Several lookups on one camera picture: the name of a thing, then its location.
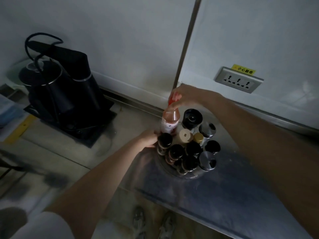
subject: white wall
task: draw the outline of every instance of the white wall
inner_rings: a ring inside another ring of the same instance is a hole
[[[101,85],[165,108],[194,2],[0,0],[0,72],[26,57],[28,35],[47,32],[86,53]]]
[[[319,0],[203,0],[179,81],[319,129]],[[213,81],[256,70],[252,94]]]

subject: yellow tape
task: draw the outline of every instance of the yellow tape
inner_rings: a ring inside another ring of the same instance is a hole
[[[14,143],[30,126],[30,124],[37,118],[33,115],[27,116],[27,118],[20,123],[20,125],[4,140],[5,143]]]
[[[242,72],[244,74],[250,75],[250,76],[252,76],[256,72],[253,69],[249,69],[249,68],[243,67],[241,65],[233,65],[232,69],[236,70],[238,72]]]

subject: shoe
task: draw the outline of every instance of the shoe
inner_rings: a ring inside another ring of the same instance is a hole
[[[145,216],[142,207],[138,206],[134,210],[133,227],[136,239],[145,239]]]
[[[172,212],[167,212],[163,218],[162,226],[159,228],[159,239],[171,239],[176,224],[176,216]]]

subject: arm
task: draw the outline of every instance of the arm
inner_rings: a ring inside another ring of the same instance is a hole
[[[91,238],[135,156],[156,141],[157,135],[153,131],[143,132],[83,176],[46,211],[63,217],[76,239]]]
[[[221,94],[182,85],[171,93],[171,109],[201,104],[210,110],[240,150],[271,183],[286,208],[314,238],[319,238],[319,153]]]

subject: wall socket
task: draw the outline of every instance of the wall socket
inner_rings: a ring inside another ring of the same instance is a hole
[[[216,76],[215,81],[247,93],[252,93],[264,80],[223,67]]]

